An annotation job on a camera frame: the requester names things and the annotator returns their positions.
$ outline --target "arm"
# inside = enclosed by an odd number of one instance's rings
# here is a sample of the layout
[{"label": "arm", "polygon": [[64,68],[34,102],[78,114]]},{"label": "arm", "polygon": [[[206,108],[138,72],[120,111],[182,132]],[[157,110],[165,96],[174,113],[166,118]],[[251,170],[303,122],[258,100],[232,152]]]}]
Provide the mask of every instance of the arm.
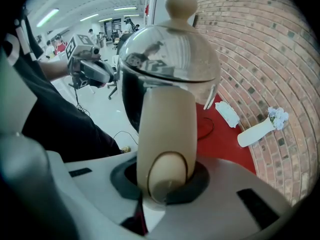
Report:
[{"label": "arm", "polygon": [[69,75],[66,61],[39,62],[39,65],[49,81]]}]

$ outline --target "ceiling light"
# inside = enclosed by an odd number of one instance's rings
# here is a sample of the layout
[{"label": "ceiling light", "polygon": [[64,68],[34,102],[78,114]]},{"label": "ceiling light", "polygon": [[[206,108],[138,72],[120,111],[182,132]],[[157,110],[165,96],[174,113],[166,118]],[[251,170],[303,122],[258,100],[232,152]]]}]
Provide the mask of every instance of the ceiling light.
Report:
[{"label": "ceiling light", "polygon": [[89,17],[80,19],[80,21],[83,22],[83,21],[85,21],[85,20],[87,20],[87,19],[90,19],[90,18],[95,17],[95,16],[98,16],[98,15],[99,15],[99,14],[94,14],[94,15],[91,15],[91,16],[89,16]]},{"label": "ceiling light", "polygon": [[41,27],[43,24],[45,24],[53,15],[55,15],[57,12],[59,12],[59,9],[53,9],[50,11],[46,16],[43,17],[42,20],[39,21],[39,23],[36,25],[38,28]]},{"label": "ceiling light", "polygon": [[106,22],[106,21],[110,21],[110,20],[112,20],[112,18],[105,18],[105,19],[99,20],[99,22]]},{"label": "ceiling light", "polygon": [[124,7],[124,8],[117,8],[117,9],[114,9],[115,11],[120,11],[120,10],[132,10],[132,9],[137,9],[137,7]]}]

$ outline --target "yellow shoe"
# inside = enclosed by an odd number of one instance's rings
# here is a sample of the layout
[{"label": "yellow shoe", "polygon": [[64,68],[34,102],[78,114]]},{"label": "yellow shoe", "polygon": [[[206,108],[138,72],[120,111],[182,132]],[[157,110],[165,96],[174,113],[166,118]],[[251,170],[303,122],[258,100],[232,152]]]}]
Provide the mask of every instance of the yellow shoe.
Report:
[{"label": "yellow shoe", "polygon": [[121,150],[123,151],[123,153],[128,153],[131,151],[131,148],[129,146],[124,146],[121,148]]}]

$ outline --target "red shirt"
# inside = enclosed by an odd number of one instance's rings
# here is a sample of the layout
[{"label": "red shirt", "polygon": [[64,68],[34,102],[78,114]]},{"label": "red shirt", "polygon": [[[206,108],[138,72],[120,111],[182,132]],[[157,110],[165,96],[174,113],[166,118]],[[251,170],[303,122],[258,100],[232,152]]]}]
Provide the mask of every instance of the red shirt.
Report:
[{"label": "red shirt", "polygon": [[67,42],[62,42],[60,45],[56,45],[54,48],[55,54],[57,55],[58,53],[62,53],[66,49],[67,45]]}]

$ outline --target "beige knob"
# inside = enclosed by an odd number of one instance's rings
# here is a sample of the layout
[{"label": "beige knob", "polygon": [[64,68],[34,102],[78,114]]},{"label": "beige knob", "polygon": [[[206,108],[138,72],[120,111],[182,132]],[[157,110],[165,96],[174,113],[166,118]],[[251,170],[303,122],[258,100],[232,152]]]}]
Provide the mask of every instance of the beige knob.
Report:
[{"label": "beige knob", "polygon": [[165,8],[171,19],[187,21],[197,10],[197,0],[165,0]]},{"label": "beige knob", "polygon": [[166,152],[154,162],[150,170],[148,191],[153,200],[163,203],[167,194],[184,185],[186,180],[187,168],[182,156]]}]

